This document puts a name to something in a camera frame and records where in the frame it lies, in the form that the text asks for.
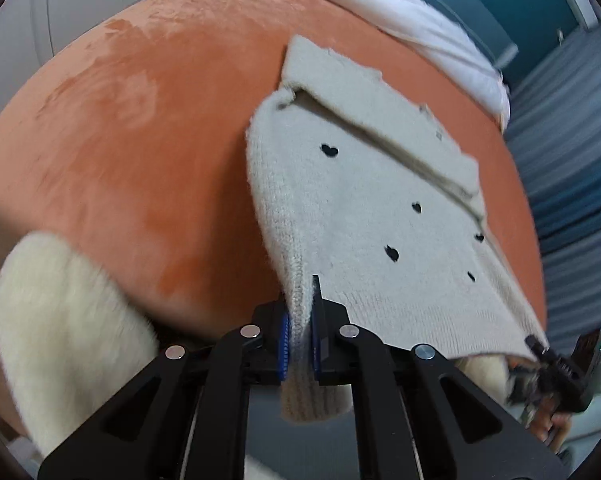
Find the person's right hand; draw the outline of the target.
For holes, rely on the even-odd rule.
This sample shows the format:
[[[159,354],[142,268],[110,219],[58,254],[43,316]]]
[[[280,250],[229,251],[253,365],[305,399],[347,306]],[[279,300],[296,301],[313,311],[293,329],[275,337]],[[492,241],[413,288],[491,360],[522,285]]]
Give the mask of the person's right hand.
[[[571,415],[559,412],[553,398],[544,398],[535,410],[527,429],[552,451],[557,452],[565,442],[572,426]]]

